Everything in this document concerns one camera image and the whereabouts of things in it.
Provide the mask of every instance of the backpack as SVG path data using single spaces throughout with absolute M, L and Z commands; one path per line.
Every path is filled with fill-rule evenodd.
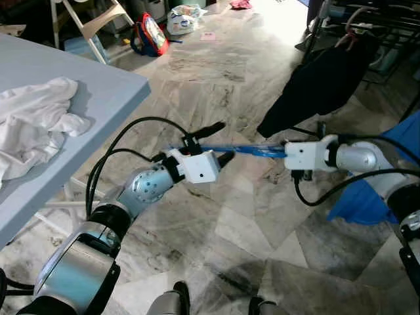
M 140 40 L 141 48 L 135 44 L 136 38 Z M 130 46 L 138 54 L 157 57 L 166 53 L 169 42 L 155 20 L 148 13 L 143 13 L 134 24 Z

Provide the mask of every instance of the blue cloth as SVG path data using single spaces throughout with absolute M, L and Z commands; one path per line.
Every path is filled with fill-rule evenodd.
M 420 111 L 409 116 L 383 135 L 398 141 L 420 157 Z M 402 158 L 412 161 L 404 153 L 399 153 Z M 329 213 L 327 220 L 332 220 L 335 217 L 342 217 L 347 222 L 365 225 L 377 224 L 381 221 L 397 223 L 390 209 L 365 180 L 359 180 L 347 186 Z
M 309 7 L 309 0 L 298 0 L 300 3 L 302 3 L 303 5 L 306 5 L 307 7 Z

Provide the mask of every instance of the plastic bag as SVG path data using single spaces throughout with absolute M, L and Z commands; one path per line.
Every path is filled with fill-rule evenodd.
M 199 5 L 178 5 L 167 15 L 167 29 L 171 35 L 182 35 L 193 32 L 198 27 L 198 19 L 207 11 Z

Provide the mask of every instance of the black cable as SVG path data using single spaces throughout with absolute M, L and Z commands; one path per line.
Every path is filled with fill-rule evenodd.
M 33 295 L 33 290 L 6 290 L 6 296 L 12 295 L 15 297 L 21 296 L 21 295 Z
M 8 290 L 7 285 L 21 290 Z M 7 295 L 33 295 L 34 289 L 34 285 L 16 282 L 7 278 L 5 271 L 2 268 L 0 268 L 0 308 L 3 306 L 3 303 L 5 302 L 5 297 Z
M 9 278 L 7 278 L 7 284 L 10 285 L 11 287 L 15 287 L 17 289 L 22 289 L 22 290 L 34 290 L 35 286 L 32 284 L 24 284 L 24 283 L 20 283 L 20 282 L 16 282 L 13 281 Z
M 139 158 L 142 158 L 143 160 L 145 160 L 145 161 L 147 161 L 147 162 L 149 162 L 149 163 L 153 162 L 153 161 L 152 161 L 152 159 L 150 159 L 150 158 L 148 158 L 148 157 L 144 156 L 143 154 L 138 153 L 137 151 L 134 151 L 134 150 L 132 150 L 132 149 L 127 149 L 127 148 L 115 149 L 115 150 L 113 150 L 113 151 L 109 154 L 109 156 L 111 156 L 112 154 L 118 153 L 118 152 L 128 152 L 128 153 L 134 154 L 135 156 L 138 156 Z M 99 167 L 99 164 L 102 162 L 102 160 L 103 160 L 104 158 L 105 158 L 105 156 L 102 156 L 102 157 L 99 159 L 99 161 L 97 161 L 97 163 L 96 163 L 96 164 L 94 165 L 94 167 L 92 168 L 91 173 L 89 174 L 89 178 L 87 179 L 87 184 L 86 184 L 86 200 L 87 200 L 87 202 L 86 202 L 86 204 L 90 203 L 90 200 L 89 200 L 88 198 L 90 198 L 90 194 L 89 194 L 89 192 L 90 192 L 90 188 L 91 188 L 91 183 L 92 183 L 93 176 L 96 174 L 96 171 L 97 171 L 97 169 L 98 169 L 98 167 Z M 90 213 L 86 212 L 86 219 L 88 219 L 89 215 L 90 215 Z
M 101 160 L 98 162 L 98 166 L 96 167 L 96 171 L 92 175 L 91 183 L 89 183 L 89 185 L 87 186 L 87 189 L 86 189 L 86 214 L 87 214 L 87 216 L 89 216 L 91 214 L 91 212 L 92 212 L 92 203 L 93 203 L 93 198 L 95 196 L 96 186 L 98 184 L 100 172 L 102 171 L 106 160 L 111 155 L 111 152 L 114 150 L 116 144 L 123 137 L 123 135 L 131 127 L 133 127 L 134 125 L 136 125 L 138 123 L 142 123 L 144 121 L 160 121 L 160 122 L 164 122 L 164 123 L 167 123 L 167 124 L 172 125 L 175 128 L 177 128 L 180 132 L 182 132 L 184 134 L 184 136 L 188 136 L 189 135 L 189 133 L 187 133 L 186 130 L 183 129 L 180 125 L 178 125 L 177 123 L 175 123 L 175 122 L 173 122 L 171 120 L 168 120 L 168 119 L 162 118 L 162 117 L 152 117 L 152 116 L 150 116 L 150 117 L 142 117 L 142 118 L 138 118 L 138 119 L 133 120 L 132 122 L 130 122 L 127 126 L 124 127 L 124 129 L 116 136 L 116 138 L 114 139 L 114 141 L 110 144 L 110 146 L 107 149 L 106 153 L 101 158 Z
M 375 176 L 375 175 L 380 175 L 380 174 L 389 174 L 389 173 L 408 174 L 408 175 L 414 175 L 414 176 L 420 177 L 420 171 L 414 171 L 414 170 L 411 170 L 411 169 L 380 169 L 378 171 L 367 172 L 367 173 L 349 178 L 349 179 L 345 180 L 344 182 L 341 182 L 340 184 L 336 185 L 332 189 L 330 189 L 320 199 L 318 199 L 316 201 L 308 201 L 308 200 L 305 199 L 305 197 L 303 197 L 303 195 L 301 193 L 301 190 L 299 188 L 299 179 L 297 179 L 297 178 L 295 178 L 295 190 L 296 190 L 297 196 L 299 197 L 299 199 L 305 205 L 308 205 L 310 207 L 314 207 L 316 205 L 320 205 L 326 199 L 331 197 L 333 194 L 338 192 L 340 189 L 342 189 L 345 186 L 351 184 L 352 182 L 356 182 L 357 180 L 364 179 L 364 178 L 370 177 L 370 176 Z
M 399 142 L 396 142 L 393 139 L 387 138 L 385 136 L 377 136 L 377 135 L 366 135 L 366 136 L 358 136 L 358 135 L 339 135 L 339 142 L 346 142 L 346 140 L 352 139 L 352 140 L 364 140 L 364 139 L 377 139 L 382 140 L 385 142 L 390 143 L 391 145 L 397 147 L 401 151 L 403 151 L 405 154 L 407 154 L 412 160 L 414 160 L 418 166 L 420 166 L 420 158 L 418 158 L 412 151 L 407 149 L 405 146 L 400 144 Z

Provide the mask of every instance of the white chair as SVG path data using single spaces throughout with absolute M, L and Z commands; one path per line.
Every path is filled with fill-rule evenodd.
M 80 3 L 86 2 L 86 1 L 88 0 L 77 0 L 77 2 L 80 2 Z M 107 11 L 105 11 L 100 16 L 94 18 L 93 20 L 85 24 L 83 24 L 80 21 L 79 17 L 77 16 L 77 13 L 74 11 L 73 7 L 70 5 L 68 0 L 50 0 L 50 2 L 51 2 L 52 28 L 54 30 L 55 47 L 57 49 L 60 48 L 60 42 L 58 38 L 58 32 L 60 28 L 58 25 L 56 4 L 62 2 L 64 6 L 66 7 L 69 15 L 73 18 L 73 21 L 76 23 L 76 26 L 79 28 L 83 37 L 86 39 L 94 55 L 103 64 L 106 64 L 106 61 L 104 57 L 102 57 L 96 45 L 94 44 L 92 37 L 95 36 L 95 34 L 100 28 L 102 28 L 105 24 L 117 18 L 118 16 L 122 16 L 130 26 L 134 24 L 133 20 L 131 20 L 130 16 L 127 14 L 127 12 L 125 12 L 124 8 L 119 4 L 117 0 L 111 0 L 113 5 Z

